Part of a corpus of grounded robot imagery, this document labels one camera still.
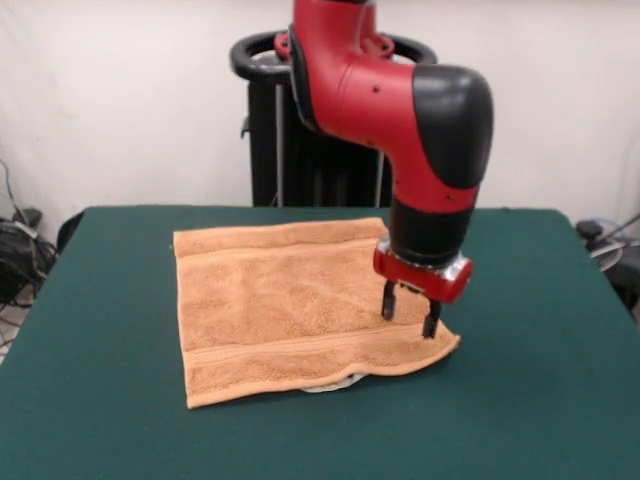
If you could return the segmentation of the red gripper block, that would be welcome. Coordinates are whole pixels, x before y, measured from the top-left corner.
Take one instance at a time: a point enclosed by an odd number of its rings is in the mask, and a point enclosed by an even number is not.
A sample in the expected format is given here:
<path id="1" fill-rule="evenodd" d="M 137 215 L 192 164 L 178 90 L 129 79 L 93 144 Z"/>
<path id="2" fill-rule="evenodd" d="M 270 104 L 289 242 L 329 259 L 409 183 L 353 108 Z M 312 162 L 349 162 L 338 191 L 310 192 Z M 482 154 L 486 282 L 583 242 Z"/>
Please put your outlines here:
<path id="1" fill-rule="evenodd" d="M 375 272 L 386 279 L 381 316 L 392 320 L 396 309 L 396 285 L 424 295 L 428 312 L 424 318 L 422 337 L 434 339 L 442 312 L 442 303 L 455 302 L 464 292 L 473 271 L 473 262 L 458 254 L 442 268 L 428 268 L 399 259 L 388 248 L 377 247 L 373 255 Z"/>

